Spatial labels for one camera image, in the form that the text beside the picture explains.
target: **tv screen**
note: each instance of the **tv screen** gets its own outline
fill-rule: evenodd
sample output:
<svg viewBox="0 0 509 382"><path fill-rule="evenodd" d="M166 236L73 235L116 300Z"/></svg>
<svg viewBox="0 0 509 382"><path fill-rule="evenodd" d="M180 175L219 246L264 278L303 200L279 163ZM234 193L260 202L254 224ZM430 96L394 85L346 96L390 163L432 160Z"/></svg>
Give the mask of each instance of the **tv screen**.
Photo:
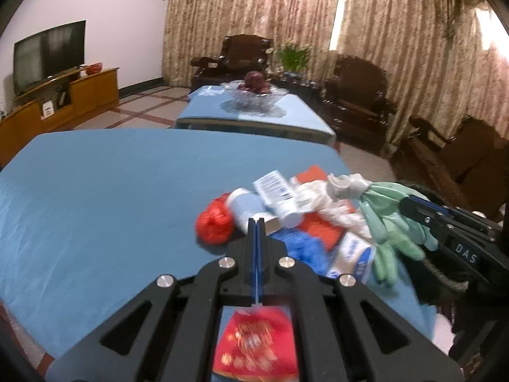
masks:
<svg viewBox="0 0 509 382"><path fill-rule="evenodd" d="M14 91L85 63L85 21L34 34L14 45Z"/></svg>

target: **curtain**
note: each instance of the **curtain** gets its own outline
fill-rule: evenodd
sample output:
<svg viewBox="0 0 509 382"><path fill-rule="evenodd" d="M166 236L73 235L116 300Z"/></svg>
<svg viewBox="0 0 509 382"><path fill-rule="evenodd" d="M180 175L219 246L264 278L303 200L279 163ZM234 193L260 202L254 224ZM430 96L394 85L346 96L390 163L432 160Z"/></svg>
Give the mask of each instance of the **curtain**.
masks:
<svg viewBox="0 0 509 382"><path fill-rule="evenodd" d="M256 34L312 45L307 77L320 80L332 67L330 38L338 0L169 0L163 70L166 81L190 85L195 56L217 57L225 36Z"/></svg>
<svg viewBox="0 0 509 382"><path fill-rule="evenodd" d="M457 0L453 34L435 0L346 0L338 52L368 59L388 73L398 112L387 133L397 143L417 114L450 136L462 116L509 135L507 60L484 50L474 9Z"/></svg>

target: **barcode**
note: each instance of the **barcode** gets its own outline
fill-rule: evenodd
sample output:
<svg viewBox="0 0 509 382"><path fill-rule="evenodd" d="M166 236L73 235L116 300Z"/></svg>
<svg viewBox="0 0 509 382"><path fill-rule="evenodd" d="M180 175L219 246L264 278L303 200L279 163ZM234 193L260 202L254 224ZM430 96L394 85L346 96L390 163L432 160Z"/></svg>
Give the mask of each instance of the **barcode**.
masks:
<svg viewBox="0 0 509 382"><path fill-rule="evenodd" d="M259 180L260 188L271 202L289 200L293 196L279 176L269 173Z"/></svg>

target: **side table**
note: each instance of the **side table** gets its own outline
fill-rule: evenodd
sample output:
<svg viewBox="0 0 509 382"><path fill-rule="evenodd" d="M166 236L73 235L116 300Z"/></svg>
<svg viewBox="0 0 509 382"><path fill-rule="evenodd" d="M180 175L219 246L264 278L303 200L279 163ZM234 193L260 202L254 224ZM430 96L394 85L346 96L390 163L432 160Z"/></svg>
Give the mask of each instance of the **side table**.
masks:
<svg viewBox="0 0 509 382"><path fill-rule="evenodd" d="M287 89L291 94L299 96L315 113L322 116L322 87L313 81L304 81L287 77L282 74L269 76L272 84Z"/></svg>

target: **blue table cover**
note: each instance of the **blue table cover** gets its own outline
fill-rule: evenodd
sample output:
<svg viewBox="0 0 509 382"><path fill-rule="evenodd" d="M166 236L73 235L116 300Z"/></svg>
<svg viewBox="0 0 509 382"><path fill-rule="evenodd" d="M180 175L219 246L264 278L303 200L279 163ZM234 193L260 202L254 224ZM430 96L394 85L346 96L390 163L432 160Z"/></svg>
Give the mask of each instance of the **blue table cover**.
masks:
<svg viewBox="0 0 509 382"><path fill-rule="evenodd" d="M324 145L236 133L115 129L40 135L0 173L0 298L55 358L160 274L196 274L216 197L278 169L348 173ZM419 328L411 284L380 292Z"/></svg>
<svg viewBox="0 0 509 382"><path fill-rule="evenodd" d="M286 95L275 104L275 108L278 108L283 116L281 114L260 116L239 112L231 107L233 98L221 86L204 86L191 93L189 98L189 105L177 118L177 127L182 121L189 123L193 119L249 122L252 123L250 127L263 123L275 127L292 127L295 131L298 129L316 131L326 135L330 145L335 141L334 131L296 95Z"/></svg>

